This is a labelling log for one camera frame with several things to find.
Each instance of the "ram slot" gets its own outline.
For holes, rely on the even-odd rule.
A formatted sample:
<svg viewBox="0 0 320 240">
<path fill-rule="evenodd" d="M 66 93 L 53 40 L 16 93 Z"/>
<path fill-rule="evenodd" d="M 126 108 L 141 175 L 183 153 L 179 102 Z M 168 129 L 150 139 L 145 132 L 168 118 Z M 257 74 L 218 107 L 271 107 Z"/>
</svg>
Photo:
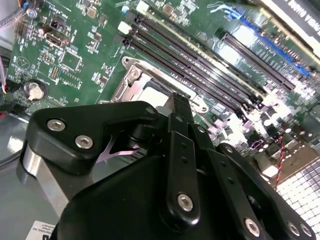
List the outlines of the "ram slot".
<svg viewBox="0 0 320 240">
<path fill-rule="evenodd" d="M 267 92 L 256 83 L 248 83 L 248 79 L 246 76 L 240 73 L 232 65 L 229 65 L 220 56 L 216 55 L 212 51 L 209 51 L 208 53 L 206 51 L 201 50 L 199 47 L 197 47 L 198 45 L 200 45 L 203 48 L 204 46 L 201 45 L 201 43 L 197 42 L 197 44 L 194 44 L 190 42 L 188 39 L 186 39 L 184 36 L 182 36 L 180 33 L 176 32 L 174 29 L 171 29 L 171 27 L 167 25 L 168 23 L 169 25 L 173 25 L 174 28 L 177 27 L 179 30 L 182 30 L 179 28 L 179 26 L 175 25 L 170 20 L 166 19 L 164 21 L 164 19 L 158 19 L 156 16 L 153 16 L 149 13 L 147 13 L 146 15 L 148 18 L 141 18 L 137 16 L 136 18 L 134 18 L 134 21 L 137 24 L 141 25 L 143 28 L 151 29 L 157 32 L 163 38 L 170 41 L 171 44 L 175 44 L 180 49 L 184 50 L 186 53 L 190 54 L 191 56 L 199 60 L 199 62 L 206 64 L 210 69 L 214 68 L 214 72 L 218 73 L 218 75 L 220 76 L 224 76 L 231 83 L 233 82 L 235 85 L 237 85 L 237 88 L 239 90 L 242 90 L 244 92 L 248 92 L 248 90 L 250 90 L 250 92 L 254 93 L 255 96 L 260 96 L 262 98 L 264 98 L 267 95 Z M 188 33 L 185 33 L 183 30 L 182 32 L 186 36 L 192 38 L 192 36 L 190 36 Z"/>
<path fill-rule="evenodd" d="M 264 75 L 266 75 L 274 83 L 278 84 L 284 90 L 290 92 L 296 86 L 288 81 L 284 76 L 274 70 L 268 63 L 258 57 L 250 49 L 244 46 L 239 42 L 234 36 L 230 33 L 223 31 L 220 35 L 221 41 L 235 50 L 242 58 L 246 59 L 249 64 L 255 66 L 259 69 Z"/>
<path fill-rule="evenodd" d="M 234 102 L 236 102 L 238 105 L 243 105 L 245 102 L 241 97 L 239 97 L 236 93 L 230 91 L 225 86 L 217 82 L 215 79 L 213 79 L 210 75 L 205 73 L 204 71 L 201 71 L 195 65 L 190 64 L 187 60 L 183 59 L 179 55 L 177 55 L 175 52 L 170 50 L 167 46 L 160 43 L 156 39 L 154 39 L 152 36 L 148 35 L 146 32 L 137 32 L 136 37 L 142 39 L 143 41 L 147 42 L 147 45 L 151 46 L 153 45 L 157 49 L 163 51 L 168 56 L 174 59 L 175 63 L 179 65 L 180 69 L 191 75 L 193 78 L 201 80 L 206 80 L 209 85 L 211 85 L 213 88 L 215 88 L 217 91 L 220 91 L 224 95 L 228 96 L 228 98 L 232 99 Z"/>
<path fill-rule="evenodd" d="M 245 87 L 243 87 L 241 84 L 239 84 L 237 81 L 233 80 L 230 76 L 219 70 L 218 68 L 214 67 L 208 60 L 201 57 L 199 54 L 192 51 L 188 46 L 182 44 L 179 42 L 176 38 L 172 37 L 170 34 L 168 34 L 163 29 L 159 28 L 155 24 L 152 24 L 149 20 L 145 19 L 141 23 L 141 27 L 145 29 L 151 29 L 155 33 L 162 36 L 164 39 L 170 42 L 172 50 L 174 50 L 176 53 L 180 53 L 180 57 L 184 57 L 186 59 L 189 59 L 189 61 L 192 61 L 195 65 L 201 66 L 203 69 L 205 69 L 207 72 L 209 72 L 212 75 L 215 75 L 221 79 L 223 79 L 226 83 L 228 83 L 231 87 L 239 91 L 241 94 L 245 96 L 251 96 L 251 92 L 247 90 Z"/>
<path fill-rule="evenodd" d="M 153 58 L 157 63 L 162 65 L 164 68 L 167 68 L 170 71 L 172 71 L 172 73 L 175 74 L 175 77 L 179 79 L 180 82 L 186 81 L 190 83 L 191 85 L 198 88 L 199 91 L 206 94 L 208 97 L 212 98 L 217 103 L 227 107 L 229 110 L 233 112 L 237 112 L 240 109 L 240 106 L 237 106 L 232 102 L 229 102 L 227 99 L 224 98 L 224 96 L 220 95 L 219 93 L 214 92 L 213 90 L 207 90 L 206 89 L 207 86 L 203 86 L 200 82 L 198 82 L 197 80 L 195 80 L 194 78 L 186 74 L 183 70 L 179 69 L 177 66 L 173 65 L 170 61 L 168 61 L 163 56 L 149 49 L 147 46 L 139 42 L 137 39 L 125 38 L 122 42 L 125 45 L 130 44 L 131 47 L 147 54 L 149 57 Z"/>
</svg>

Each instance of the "white label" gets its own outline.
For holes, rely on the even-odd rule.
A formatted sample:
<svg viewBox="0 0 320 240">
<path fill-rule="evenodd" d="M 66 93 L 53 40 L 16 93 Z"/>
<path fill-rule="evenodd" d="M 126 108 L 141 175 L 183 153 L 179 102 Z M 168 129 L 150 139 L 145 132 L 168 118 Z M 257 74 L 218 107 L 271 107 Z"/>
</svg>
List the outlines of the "white label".
<svg viewBox="0 0 320 240">
<path fill-rule="evenodd" d="M 49 240 L 55 225 L 47 224 L 42 221 L 35 221 L 25 240 Z"/>
</svg>

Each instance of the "electrolytic capacitor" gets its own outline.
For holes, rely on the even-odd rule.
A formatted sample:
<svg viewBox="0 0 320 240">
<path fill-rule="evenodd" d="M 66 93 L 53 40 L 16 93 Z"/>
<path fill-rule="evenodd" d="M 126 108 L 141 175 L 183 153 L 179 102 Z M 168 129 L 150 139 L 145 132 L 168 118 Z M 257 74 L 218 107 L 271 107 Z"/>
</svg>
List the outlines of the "electrolytic capacitor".
<svg viewBox="0 0 320 240">
<path fill-rule="evenodd" d="M 269 108 L 267 113 L 272 120 L 277 120 L 280 117 L 279 113 L 277 113 L 273 107 Z"/>
<path fill-rule="evenodd" d="M 227 128 L 225 129 L 225 132 L 226 132 L 226 135 L 228 136 L 228 138 L 229 138 L 230 140 L 235 138 L 234 131 L 232 131 L 231 128 L 227 127 Z"/>
<path fill-rule="evenodd" d="M 294 125 L 293 131 L 298 135 L 305 135 L 306 134 L 306 131 L 299 125 Z"/>
<path fill-rule="evenodd" d="M 218 135 L 217 140 L 219 143 L 226 143 L 228 141 L 223 134 Z"/>
<path fill-rule="evenodd" d="M 262 124 L 264 126 L 266 126 L 266 127 L 268 127 L 268 126 L 270 126 L 272 124 L 272 121 L 271 121 L 270 117 L 265 113 L 261 114 L 260 119 L 262 121 Z"/>
<path fill-rule="evenodd" d="M 265 149 L 260 145 L 256 148 L 259 153 L 262 153 Z"/>
<path fill-rule="evenodd" d="M 273 139 L 276 139 L 278 138 L 279 136 L 279 132 L 278 132 L 278 129 L 273 125 L 271 124 L 267 129 L 266 129 L 266 132 L 268 133 L 268 135 L 273 138 Z"/>
<path fill-rule="evenodd" d="M 291 127 L 289 126 L 289 124 L 288 124 L 287 122 L 285 122 L 285 121 L 283 121 L 283 122 L 281 123 L 281 127 L 283 128 L 283 130 L 284 130 L 284 132 L 285 132 L 286 134 L 289 134 L 289 133 L 291 133 L 291 131 L 292 131 L 292 129 L 291 129 Z"/>
</svg>

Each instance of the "black ram slot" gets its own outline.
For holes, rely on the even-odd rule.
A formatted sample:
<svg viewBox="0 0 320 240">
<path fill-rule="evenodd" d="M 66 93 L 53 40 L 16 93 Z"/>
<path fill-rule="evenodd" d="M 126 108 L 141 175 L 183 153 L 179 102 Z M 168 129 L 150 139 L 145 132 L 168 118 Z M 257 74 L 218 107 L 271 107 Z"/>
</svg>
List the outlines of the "black ram slot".
<svg viewBox="0 0 320 240">
<path fill-rule="evenodd" d="M 155 52 L 153 52 L 152 50 L 148 49 L 146 46 L 144 46 L 138 40 L 132 39 L 132 41 L 130 42 L 130 45 L 132 47 L 142 51 L 143 53 L 149 55 L 150 57 L 155 59 L 158 63 L 160 63 L 162 66 L 164 66 L 165 68 L 170 69 L 173 73 L 175 73 L 177 76 L 179 76 L 180 79 L 191 83 L 192 85 L 194 85 L 195 87 L 200 89 L 203 93 L 206 93 L 212 99 L 216 100 L 221 105 L 226 106 L 227 108 L 229 108 L 233 112 L 236 112 L 239 109 L 239 107 L 237 107 L 237 106 L 233 105 L 232 103 L 228 102 L 226 99 L 221 97 L 216 92 L 207 91 L 205 88 L 203 88 L 203 86 L 201 86 L 201 84 L 198 83 L 198 81 L 196 81 L 195 79 L 193 79 L 192 77 L 187 75 L 184 71 L 180 70 L 178 67 L 174 66 L 171 62 L 169 62 L 164 57 L 162 57 L 162 56 L 156 54 Z"/>
<path fill-rule="evenodd" d="M 251 95 L 250 91 L 244 88 L 237 81 L 233 80 L 230 76 L 228 76 L 218 68 L 214 67 L 212 63 L 210 63 L 208 60 L 206 60 L 205 58 L 200 56 L 198 53 L 191 50 L 188 46 L 184 45 L 182 42 L 177 40 L 175 37 L 171 36 L 169 33 L 161 29 L 160 27 L 158 27 L 156 24 L 152 23 L 150 20 L 144 19 L 143 22 L 141 22 L 140 24 L 142 27 L 146 29 L 151 29 L 157 34 L 159 34 L 160 36 L 162 36 L 164 39 L 169 41 L 174 48 L 177 48 L 178 52 L 181 52 L 188 58 L 193 59 L 194 61 L 197 61 L 198 64 L 208 69 L 208 71 L 215 73 L 216 75 L 219 75 L 220 78 L 228 82 L 230 85 L 232 85 L 234 88 L 236 88 L 243 94 L 248 96 Z"/>
<path fill-rule="evenodd" d="M 270 78 L 273 82 L 284 88 L 286 91 L 291 91 L 295 85 L 289 82 L 284 76 L 274 70 L 268 63 L 258 57 L 250 49 L 239 42 L 235 37 L 226 31 L 221 34 L 221 41 L 234 49 L 242 58 L 246 59 L 250 64 L 258 68 L 263 74 Z"/>
<path fill-rule="evenodd" d="M 237 96 L 235 93 L 231 92 L 229 89 L 227 89 L 225 86 L 221 85 L 219 82 L 217 82 L 215 79 L 213 79 L 210 75 L 206 74 L 204 71 L 199 70 L 196 68 L 193 64 L 188 62 L 187 60 L 183 59 L 179 55 L 177 55 L 174 51 L 172 51 L 167 46 L 163 45 L 162 43 L 155 40 L 152 36 L 148 35 L 145 32 L 137 32 L 136 36 L 138 38 L 141 38 L 142 40 L 147 42 L 147 45 L 154 45 L 157 49 L 162 50 L 167 55 L 169 55 L 171 58 L 173 58 L 179 65 L 180 68 L 196 79 L 202 79 L 208 81 L 209 84 L 212 85 L 212 87 L 216 88 L 220 92 L 224 93 L 226 96 L 228 96 L 230 99 L 233 99 L 238 105 L 245 104 L 245 102 L 241 99 L 241 97 Z"/>
</svg>

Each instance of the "reflective metal surface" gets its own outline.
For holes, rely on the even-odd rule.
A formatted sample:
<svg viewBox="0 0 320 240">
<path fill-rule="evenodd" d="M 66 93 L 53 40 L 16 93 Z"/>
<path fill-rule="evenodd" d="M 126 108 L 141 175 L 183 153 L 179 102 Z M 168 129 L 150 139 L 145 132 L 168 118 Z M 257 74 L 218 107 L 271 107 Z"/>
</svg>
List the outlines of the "reflective metal surface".
<svg viewBox="0 0 320 240">
<path fill-rule="evenodd" d="M 26 147 L 22 164 L 35 176 L 58 216 L 74 195 L 94 183 L 92 172 L 80 176 L 67 174 L 35 154 L 29 146 Z"/>
</svg>

